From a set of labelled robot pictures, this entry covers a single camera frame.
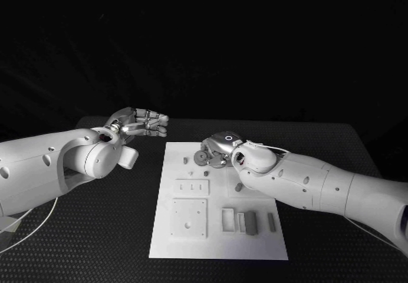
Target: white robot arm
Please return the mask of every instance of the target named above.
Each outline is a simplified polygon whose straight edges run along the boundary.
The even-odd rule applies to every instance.
[[[248,189],[298,209],[359,221],[408,255],[408,183],[347,172],[310,156],[269,148],[225,131],[203,140],[194,161],[213,168],[231,162]]]
[[[115,165],[131,169],[134,136],[164,137],[169,117],[121,109],[104,127],[45,134],[0,143],[0,217],[34,208],[76,186],[104,178]]]

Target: cable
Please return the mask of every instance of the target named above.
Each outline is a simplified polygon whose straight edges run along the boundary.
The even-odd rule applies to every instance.
[[[16,242],[7,249],[4,249],[4,250],[0,252],[0,254],[4,253],[4,251],[7,251],[8,249],[11,249],[16,245],[19,245],[19,243],[21,243],[21,242],[32,236],[32,234],[40,229],[40,227],[43,226],[46,220],[49,220],[50,214],[53,213],[53,209],[55,209],[56,203],[58,203],[58,198],[55,199],[53,208],[50,209],[49,215],[46,216],[46,218],[45,218],[42,224],[39,225],[39,227],[30,232],[30,234],[23,238],[23,240],[20,240],[19,242]]]
[[[285,153],[290,153],[285,149],[280,149],[278,147],[265,146],[265,145],[262,145],[262,144],[254,143],[254,142],[249,141],[249,140],[248,140],[246,142],[251,143],[251,144],[254,144],[254,145],[256,145],[256,146],[268,147],[269,149],[277,149],[277,150],[281,150],[281,151],[285,152]]]
[[[0,234],[27,216],[32,212],[32,209],[23,214],[23,216],[0,231]]]
[[[363,231],[366,231],[376,239],[379,239],[386,245],[392,246],[395,249],[399,250],[398,246],[395,246],[393,244],[388,243],[379,236],[376,236],[369,230],[363,229],[363,227],[360,227],[346,216],[344,219]]]

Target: black table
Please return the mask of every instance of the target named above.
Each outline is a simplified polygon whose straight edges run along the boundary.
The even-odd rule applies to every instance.
[[[85,117],[78,128],[104,125]],[[313,156],[379,177],[347,124],[171,119],[169,137],[137,137],[132,170],[115,167],[101,180],[59,198],[32,238],[0,259],[0,282],[408,282],[408,259],[340,216],[277,202],[288,261],[148,259],[166,142],[200,142],[231,130],[254,142]],[[36,228],[53,202],[29,214],[13,237]]]

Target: silver robotic hand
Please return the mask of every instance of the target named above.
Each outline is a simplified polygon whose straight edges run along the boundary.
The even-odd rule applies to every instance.
[[[124,108],[102,127],[0,143],[0,217],[34,208],[76,186],[104,178],[115,165],[131,169],[134,136],[166,137],[169,117]]]
[[[228,131],[203,140],[194,161],[213,168],[233,166],[245,187],[293,207],[363,223],[408,256],[408,183],[352,173]]]

